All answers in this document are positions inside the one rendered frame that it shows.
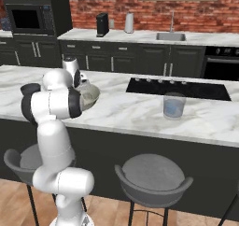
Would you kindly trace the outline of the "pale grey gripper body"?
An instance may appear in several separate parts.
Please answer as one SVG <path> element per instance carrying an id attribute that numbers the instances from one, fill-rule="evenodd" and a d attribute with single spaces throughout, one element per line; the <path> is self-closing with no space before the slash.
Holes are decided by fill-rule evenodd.
<path id="1" fill-rule="evenodd" d="M 86 87 L 90 85 L 90 81 L 85 73 L 80 73 L 80 86 Z"/>

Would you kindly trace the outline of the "grey ice bowl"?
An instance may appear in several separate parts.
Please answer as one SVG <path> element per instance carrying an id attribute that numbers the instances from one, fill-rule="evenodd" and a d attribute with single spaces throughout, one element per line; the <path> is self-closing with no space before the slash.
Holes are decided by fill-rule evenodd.
<path id="1" fill-rule="evenodd" d="M 90 109 L 98 100 L 100 90 L 98 87 L 91 83 L 84 83 L 79 87 L 80 98 L 82 100 L 82 109 Z"/>

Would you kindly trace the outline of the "clear glass of water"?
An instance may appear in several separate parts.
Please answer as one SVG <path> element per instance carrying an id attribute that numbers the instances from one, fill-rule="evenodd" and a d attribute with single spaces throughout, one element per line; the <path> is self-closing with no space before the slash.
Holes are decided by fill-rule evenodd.
<path id="1" fill-rule="evenodd" d="M 163 96 L 163 115 L 169 120 L 179 120 L 184 112 L 186 96 L 179 92 L 168 92 Z"/>

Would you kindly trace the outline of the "black coffee machine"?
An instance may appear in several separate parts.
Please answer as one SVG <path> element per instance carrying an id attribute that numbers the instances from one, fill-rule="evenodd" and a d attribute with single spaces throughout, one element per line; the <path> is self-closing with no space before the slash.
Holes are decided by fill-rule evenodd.
<path id="1" fill-rule="evenodd" d="M 100 13 L 96 16 L 97 37 L 103 37 L 109 32 L 108 14 Z"/>

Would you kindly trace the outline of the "dark base cupboards run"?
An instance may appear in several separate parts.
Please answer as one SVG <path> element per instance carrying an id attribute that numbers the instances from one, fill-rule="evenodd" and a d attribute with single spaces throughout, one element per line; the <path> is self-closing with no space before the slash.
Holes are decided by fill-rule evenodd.
<path id="1" fill-rule="evenodd" d="M 62 55 L 82 70 L 199 78 L 205 47 L 128 42 L 61 40 Z"/>

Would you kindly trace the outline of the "white paper towel roll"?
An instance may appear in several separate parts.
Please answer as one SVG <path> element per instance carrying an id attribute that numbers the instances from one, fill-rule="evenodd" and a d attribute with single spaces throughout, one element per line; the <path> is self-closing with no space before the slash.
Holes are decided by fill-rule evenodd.
<path id="1" fill-rule="evenodd" d="M 126 14 L 124 32 L 127 34 L 134 32 L 134 15 L 131 12 Z"/>

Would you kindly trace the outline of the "black microwave oven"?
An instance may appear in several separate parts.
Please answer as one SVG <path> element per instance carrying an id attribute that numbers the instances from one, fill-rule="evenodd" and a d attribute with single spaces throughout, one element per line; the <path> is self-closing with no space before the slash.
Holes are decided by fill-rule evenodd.
<path id="1" fill-rule="evenodd" d="M 6 4 L 11 30 L 16 35 L 54 35 L 50 5 Z"/>

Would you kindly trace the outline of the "dark kitchen island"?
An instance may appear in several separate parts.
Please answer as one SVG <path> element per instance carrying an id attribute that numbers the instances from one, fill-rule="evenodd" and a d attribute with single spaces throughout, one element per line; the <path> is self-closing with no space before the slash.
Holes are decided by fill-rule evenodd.
<path id="1" fill-rule="evenodd" d="M 126 200 L 114 166 L 143 153 L 162 155 L 193 178 L 174 210 L 222 218 L 237 193 L 239 148 L 71 127 L 67 131 L 77 166 L 94 175 L 94 195 Z"/>

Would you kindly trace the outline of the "steel sink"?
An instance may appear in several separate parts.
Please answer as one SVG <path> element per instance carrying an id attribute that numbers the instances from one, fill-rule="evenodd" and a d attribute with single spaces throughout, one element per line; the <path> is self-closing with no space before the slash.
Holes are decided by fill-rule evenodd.
<path id="1" fill-rule="evenodd" d="M 156 39 L 166 41 L 185 41 L 186 35 L 181 33 L 157 33 Z"/>

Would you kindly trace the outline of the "black hob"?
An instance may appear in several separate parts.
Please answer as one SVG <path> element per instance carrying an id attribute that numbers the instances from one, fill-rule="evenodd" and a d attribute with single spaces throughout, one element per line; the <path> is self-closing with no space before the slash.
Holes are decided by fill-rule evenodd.
<path id="1" fill-rule="evenodd" d="M 179 92 L 189 98 L 231 101 L 231 97 L 223 84 L 187 82 L 187 85 L 181 84 L 182 81 L 174 80 L 175 84 L 171 84 L 170 80 L 164 80 L 159 83 L 157 79 L 147 82 L 146 78 L 131 78 L 127 86 L 126 92 L 165 95 L 168 92 Z"/>

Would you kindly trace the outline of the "grey bar stool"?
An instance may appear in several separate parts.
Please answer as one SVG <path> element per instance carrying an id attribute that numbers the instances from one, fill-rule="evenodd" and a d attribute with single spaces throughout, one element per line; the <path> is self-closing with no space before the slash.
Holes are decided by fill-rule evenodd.
<path id="1" fill-rule="evenodd" d="M 157 154 L 133 156 L 123 166 L 116 165 L 115 172 L 122 190 L 130 199 L 128 226 L 132 226 L 135 204 L 149 209 L 163 208 L 162 226 L 167 226 L 169 207 L 182 198 L 193 182 L 193 178 L 185 177 L 175 162 Z M 157 214 L 150 210 L 146 213 L 147 218 L 149 214 Z"/>
<path id="2" fill-rule="evenodd" d="M 35 170 L 43 164 L 38 144 L 32 145 L 22 153 L 19 153 L 16 149 L 8 149 L 4 154 L 4 162 L 21 182 L 26 184 L 35 218 L 35 226 L 39 226 L 35 210 L 35 201 L 31 190 L 34 186 L 33 176 Z"/>

